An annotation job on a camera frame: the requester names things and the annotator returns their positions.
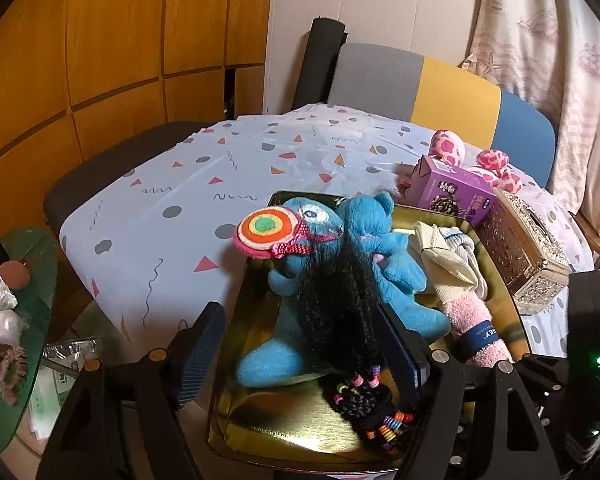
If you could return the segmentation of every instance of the paper box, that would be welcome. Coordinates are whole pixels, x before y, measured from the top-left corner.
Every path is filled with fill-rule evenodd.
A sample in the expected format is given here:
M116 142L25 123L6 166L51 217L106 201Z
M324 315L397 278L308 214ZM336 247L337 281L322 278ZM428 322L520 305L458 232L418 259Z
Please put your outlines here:
M406 205L464 218L474 227L497 200L491 186L479 176L429 155L414 168L405 199Z

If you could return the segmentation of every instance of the wooden wall panel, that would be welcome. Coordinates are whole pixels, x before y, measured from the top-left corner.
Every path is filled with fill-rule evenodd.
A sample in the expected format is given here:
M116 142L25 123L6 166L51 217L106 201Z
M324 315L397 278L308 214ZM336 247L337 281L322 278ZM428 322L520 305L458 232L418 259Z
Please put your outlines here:
M0 19L0 149L66 110L64 0L15 0Z
M87 159L152 126L164 123L161 83L156 81L94 103L74 113Z
M42 128L0 157L0 236L45 224L42 201L51 185L80 164L71 117Z
M211 70L164 80L169 121L224 119L224 71Z
M160 73L162 0L68 0L71 104Z
M166 0L164 73L222 66L227 3Z
M264 64L270 0L230 0L226 64Z
M238 68L235 71L235 116L262 113L264 66Z

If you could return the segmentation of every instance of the orange triangle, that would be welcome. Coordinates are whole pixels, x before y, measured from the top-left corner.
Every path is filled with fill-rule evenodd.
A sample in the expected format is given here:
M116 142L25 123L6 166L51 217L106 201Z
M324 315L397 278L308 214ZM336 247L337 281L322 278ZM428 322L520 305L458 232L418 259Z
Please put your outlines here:
M195 269L193 269L193 272L202 272L203 270L212 270L217 268L218 266L215 263L213 263L209 258L207 258L206 256L202 256L200 263L197 264Z
M122 335L124 337L126 337L126 340L129 341L131 344L133 344L134 342L131 341L131 338L129 337L129 332L126 330L126 324L125 324L125 317L122 316L122 321L120 321L120 332L122 332Z

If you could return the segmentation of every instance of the chair backrest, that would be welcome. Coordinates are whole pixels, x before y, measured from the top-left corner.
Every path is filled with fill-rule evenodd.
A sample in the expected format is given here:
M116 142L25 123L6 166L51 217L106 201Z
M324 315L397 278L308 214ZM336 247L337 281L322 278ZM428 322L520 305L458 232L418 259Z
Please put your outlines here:
M531 105L477 75L399 48L344 44L328 103L452 130L479 148L503 150L540 186L554 164L554 129Z

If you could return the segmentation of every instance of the squiggly line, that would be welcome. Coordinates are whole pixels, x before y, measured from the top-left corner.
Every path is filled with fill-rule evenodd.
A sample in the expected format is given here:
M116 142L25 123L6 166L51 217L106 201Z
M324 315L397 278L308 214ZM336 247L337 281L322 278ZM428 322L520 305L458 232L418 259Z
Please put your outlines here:
M238 170L238 165L235 163L234 156L231 154L231 152L228 152L228 153L229 153L229 160L234 165L234 170L237 171Z
M346 140L347 142L355 142L356 144L358 143L358 141L356 139L347 139L347 137L331 137L331 139L333 139L333 140Z
M151 284L158 279L158 267L160 267L163 263L164 260L162 258L158 258L160 260L160 263L157 264L154 267L154 273L155 276L152 277L149 282L147 283L147 285L149 286L149 293L146 295L146 300L144 300L144 304L146 305L146 313L144 314L144 317L142 318L142 326L144 326L146 328L145 325L145 321L146 321L146 317L149 315L149 297L151 296L151 293L154 291L154 288L151 286Z
M100 209L102 209L102 200L100 200L100 203L98 204L98 208L96 209L96 214L93 216L93 223L89 226L89 231L91 231L93 229L93 226L96 225L96 218L98 217L98 213L99 213Z
M229 195L229 194L220 194L220 193L216 193L216 194L214 195L214 200L215 200L216 198L217 198L218 200L224 200L225 198L230 198L231 200L233 200L234 198L248 198L248 199L250 199L250 200L253 200L254 202L257 200L257 198L254 198L254 197L253 197L253 196L251 196L251 195L244 195L244 196L243 196L243 195Z
M140 193L145 193L145 194L149 194L149 192L152 193L158 193L159 191L165 193L167 191L173 191L172 187L165 187L165 188L161 188L161 187L145 187Z

